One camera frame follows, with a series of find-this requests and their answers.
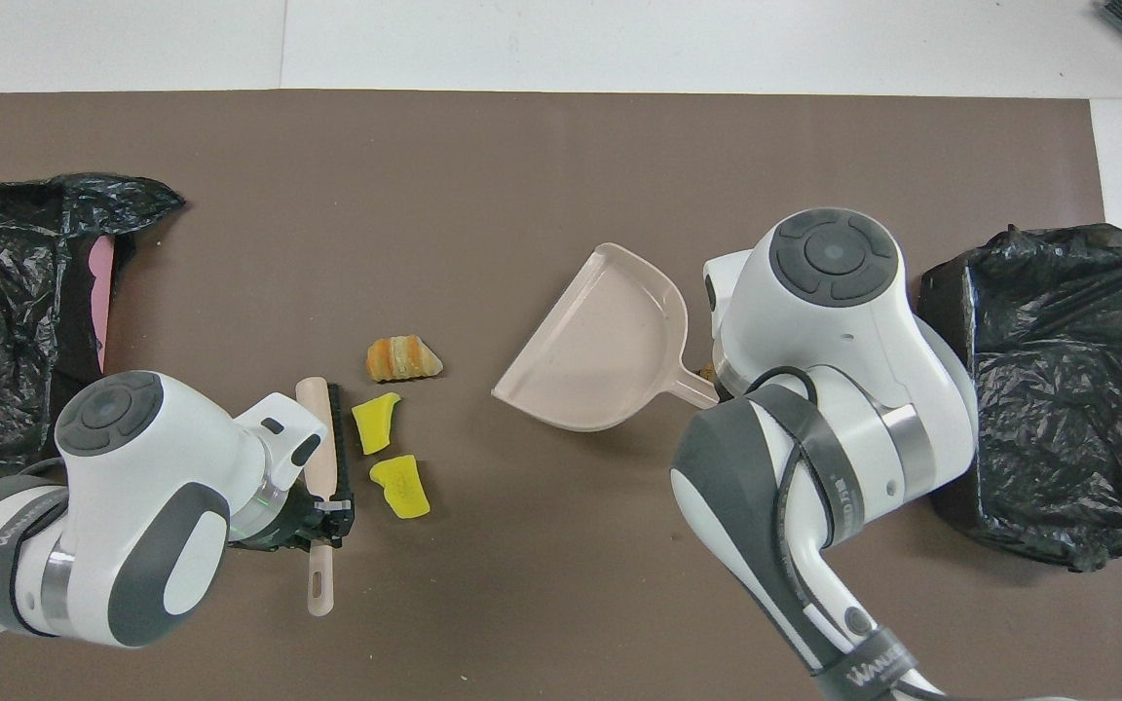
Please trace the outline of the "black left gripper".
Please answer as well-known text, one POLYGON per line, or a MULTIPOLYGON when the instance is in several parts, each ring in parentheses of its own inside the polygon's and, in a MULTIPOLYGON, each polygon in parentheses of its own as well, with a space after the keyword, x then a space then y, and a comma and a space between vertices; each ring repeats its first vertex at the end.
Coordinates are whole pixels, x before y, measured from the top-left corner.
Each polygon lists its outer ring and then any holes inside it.
POLYGON ((292 487, 280 502, 280 510, 263 528, 248 535, 230 529, 228 547, 275 553, 280 547, 311 551, 314 546, 342 547, 355 524, 352 494, 334 494, 323 502, 325 516, 316 526, 316 501, 306 487, 292 487))

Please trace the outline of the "large yellow sponge block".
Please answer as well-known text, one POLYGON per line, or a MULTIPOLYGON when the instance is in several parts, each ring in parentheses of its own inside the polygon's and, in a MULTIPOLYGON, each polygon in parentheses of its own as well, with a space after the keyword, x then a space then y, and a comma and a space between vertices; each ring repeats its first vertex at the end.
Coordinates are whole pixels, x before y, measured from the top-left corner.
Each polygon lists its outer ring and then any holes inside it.
POLYGON ((431 511, 417 456, 393 456, 375 462, 369 471, 371 482, 379 485, 390 511, 401 520, 419 519, 431 511))

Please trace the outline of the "small yellow sponge wedge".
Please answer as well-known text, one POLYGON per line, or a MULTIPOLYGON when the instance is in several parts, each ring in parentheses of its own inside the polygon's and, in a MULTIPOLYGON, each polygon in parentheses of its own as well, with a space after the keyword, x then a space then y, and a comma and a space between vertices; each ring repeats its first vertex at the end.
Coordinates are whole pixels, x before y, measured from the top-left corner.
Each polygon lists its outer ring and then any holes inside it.
POLYGON ((397 393, 383 393, 375 398, 355 405, 351 411, 359 443, 365 456, 389 448, 393 426, 393 411, 401 403, 397 393))

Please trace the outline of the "large striped croissant piece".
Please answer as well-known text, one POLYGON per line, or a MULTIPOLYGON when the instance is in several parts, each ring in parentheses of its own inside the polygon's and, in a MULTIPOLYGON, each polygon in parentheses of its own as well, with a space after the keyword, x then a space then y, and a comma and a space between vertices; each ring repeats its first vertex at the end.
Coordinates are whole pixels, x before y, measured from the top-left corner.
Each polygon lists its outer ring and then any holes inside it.
POLYGON ((440 376, 444 363, 422 336, 386 336, 366 352, 366 373, 374 382, 401 382, 440 376))

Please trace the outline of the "beige plastic dustpan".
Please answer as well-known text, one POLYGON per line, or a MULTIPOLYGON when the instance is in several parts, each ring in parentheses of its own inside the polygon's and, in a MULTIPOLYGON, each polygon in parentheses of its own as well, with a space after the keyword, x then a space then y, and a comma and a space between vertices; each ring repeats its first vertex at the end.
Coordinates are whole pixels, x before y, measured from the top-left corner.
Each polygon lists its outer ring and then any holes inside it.
POLYGON ((688 338, 677 285, 623 245, 597 245, 491 395, 579 433, 619 425, 663 393, 711 408, 712 382, 683 365, 688 338))

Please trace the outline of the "pink plastic bin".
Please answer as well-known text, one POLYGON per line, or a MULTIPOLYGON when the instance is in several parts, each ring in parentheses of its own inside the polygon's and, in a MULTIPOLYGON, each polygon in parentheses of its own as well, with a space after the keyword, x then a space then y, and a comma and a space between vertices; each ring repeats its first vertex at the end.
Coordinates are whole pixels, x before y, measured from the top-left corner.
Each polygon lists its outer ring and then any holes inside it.
POLYGON ((91 288, 91 323, 96 336, 96 362, 101 371, 105 371, 105 342, 108 319, 113 285, 114 242, 112 237, 98 237, 91 245, 88 267, 93 280, 91 288))

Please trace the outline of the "black trash bag over pink bin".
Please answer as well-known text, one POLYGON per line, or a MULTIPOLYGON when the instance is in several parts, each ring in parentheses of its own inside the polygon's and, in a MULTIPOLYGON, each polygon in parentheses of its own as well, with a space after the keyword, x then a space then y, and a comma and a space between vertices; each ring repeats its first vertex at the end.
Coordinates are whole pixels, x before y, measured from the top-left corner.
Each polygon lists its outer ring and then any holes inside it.
POLYGON ((165 183, 122 174, 0 182, 0 476, 53 456, 62 405, 102 376, 94 245, 112 239, 125 261, 182 207, 165 183))

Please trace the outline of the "black trash bag lined bin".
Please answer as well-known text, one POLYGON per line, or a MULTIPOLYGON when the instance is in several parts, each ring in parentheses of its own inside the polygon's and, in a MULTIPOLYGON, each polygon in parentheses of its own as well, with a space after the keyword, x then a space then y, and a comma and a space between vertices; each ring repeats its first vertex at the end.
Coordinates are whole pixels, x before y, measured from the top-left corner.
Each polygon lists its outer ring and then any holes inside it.
POLYGON ((1122 228, 1009 227, 923 274, 916 311, 978 398, 975 459, 931 494, 940 518, 1052 568, 1122 559, 1122 228))

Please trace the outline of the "brown paper table mat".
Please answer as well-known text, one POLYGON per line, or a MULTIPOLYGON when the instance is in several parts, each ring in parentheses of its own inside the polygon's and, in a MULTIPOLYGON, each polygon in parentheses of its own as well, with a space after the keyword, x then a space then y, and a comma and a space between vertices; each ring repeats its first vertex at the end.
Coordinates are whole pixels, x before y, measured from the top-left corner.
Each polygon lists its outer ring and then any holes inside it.
POLYGON ((417 333, 445 372, 397 387, 393 446, 432 511, 397 519, 355 458, 333 612, 307 614, 302 553, 236 550, 150 647, 0 636, 0 701, 819 701, 678 510, 689 404, 569 433, 493 386, 603 242, 680 287, 695 367, 703 262, 799 209, 877 218, 913 276, 1008 225, 1105 219, 1067 99, 0 94, 0 182, 90 170, 187 201, 120 275, 107 371, 233 414, 307 376, 355 405, 380 391, 366 348, 417 333))

